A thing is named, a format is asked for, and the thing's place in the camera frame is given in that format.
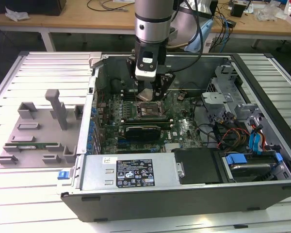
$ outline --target black box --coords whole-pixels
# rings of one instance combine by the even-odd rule
[[[5,13],[5,7],[17,12],[59,16],[66,0],[0,0],[0,14]]]
[[[233,17],[242,17],[243,11],[246,9],[247,4],[243,1],[236,1],[233,3],[231,16]]]

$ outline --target aluminum rail table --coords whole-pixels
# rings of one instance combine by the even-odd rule
[[[85,102],[92,73],[89,54],[31,52],[16,59],[0,85],[0,152],[18,119],[22,101],[49,108],[45,91],[58,88],[66,108]],[[291,77],[273,58],[240,55],[291,126]],[[0,232],[291,232],[291,197],[261,211],[84,223],[58,195],[62,190],[57,180],[60,170],[0,169]],[[69,185],[71,181],[62,182]]]

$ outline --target blue latch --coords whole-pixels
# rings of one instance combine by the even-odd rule
[[[244,154],[229,154],[228,156],[226,156],[226,161],[228,165],[247,163],[247,160]]]
[[[69,178],[69,171],[60,171],[58,172],[58,180],[68,180]]]

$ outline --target black plastic cover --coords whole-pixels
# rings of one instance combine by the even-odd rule
[[[213,154],[215,150],[210,148],[174,150],[176,163],[182,163],[185,174],[179,179],[180,184],[222,183]]]

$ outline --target power supply label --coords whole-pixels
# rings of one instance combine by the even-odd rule
[[[152,159],[117,160],[116,186],[119,188],[155,186]]]

